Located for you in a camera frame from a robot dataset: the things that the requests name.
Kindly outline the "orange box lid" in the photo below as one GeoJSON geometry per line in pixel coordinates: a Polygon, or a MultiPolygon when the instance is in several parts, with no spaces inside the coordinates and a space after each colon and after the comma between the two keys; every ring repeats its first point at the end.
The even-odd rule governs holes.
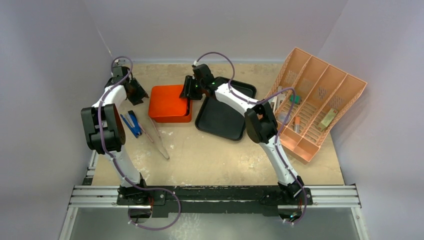
{"type": "Polygon", "coordinates": [[[148,115],[158,123],[185,123],[188,121],[190,102],[180,98],[182,84],[157,85],[151,89],[148,115]]]}

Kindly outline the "orange chocolate box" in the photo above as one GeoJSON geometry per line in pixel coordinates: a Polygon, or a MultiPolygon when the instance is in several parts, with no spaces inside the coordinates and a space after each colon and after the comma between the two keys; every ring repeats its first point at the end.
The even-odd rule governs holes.
{"type": "Polygon", "coordinates": [[[157,123],[189,123],[192,120],[192,101],[185,98],[154,99],[148,115],[157,123]]]}

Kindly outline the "pink metal tongs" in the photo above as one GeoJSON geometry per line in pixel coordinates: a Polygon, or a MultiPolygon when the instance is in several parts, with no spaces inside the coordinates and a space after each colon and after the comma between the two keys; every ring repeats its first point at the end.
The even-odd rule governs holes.
{"type": "Polygon", "coordinates": [[[150,117],[148,118],[148,122],[149,123],[142,122],[141,120],[138,122],[138,126],[140,127],[142,134],[145,135],[152,144],[154,144],[157,151],[164,157],[164,159],[169,161],[170,155],[165,147],[157,124],[150,117]]]}

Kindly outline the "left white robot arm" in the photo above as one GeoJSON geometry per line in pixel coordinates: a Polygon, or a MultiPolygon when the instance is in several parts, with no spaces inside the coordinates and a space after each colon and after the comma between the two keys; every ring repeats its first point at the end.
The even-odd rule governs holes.
{"type": "Polygon", "coordinates": [[[148,94],[129,67],[114,66],[111,70],[112,77],[99,100],[80,112],[84,135],[89,149],[107,157],[120,177],[119,198],[142,205],[148,201],[149,191],[125,149],[124,127],[127,126],[135,137],[141,136],[142,128],[133,113],[120,115],[118,107],[125,100],[134,106],[142,104],[148,94]]]}

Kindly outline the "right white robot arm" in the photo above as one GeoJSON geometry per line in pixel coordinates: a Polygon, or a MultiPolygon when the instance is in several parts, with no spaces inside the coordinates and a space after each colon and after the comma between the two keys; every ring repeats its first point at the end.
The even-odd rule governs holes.
{"type": "Polygon", "coordinates": [[[273,167],[280,196],[288,204],[308,194],[302,178],[294,170],[280,140],[281,131],[267,100],[257,100],[236,90],[231,80],[215,77],[206,64],[194,63],[192,75],[186,76],[181,98],[200,100],[203,96],[216,99],[244,117],[245,130],[250,140],[258,144],[273,167]]]}

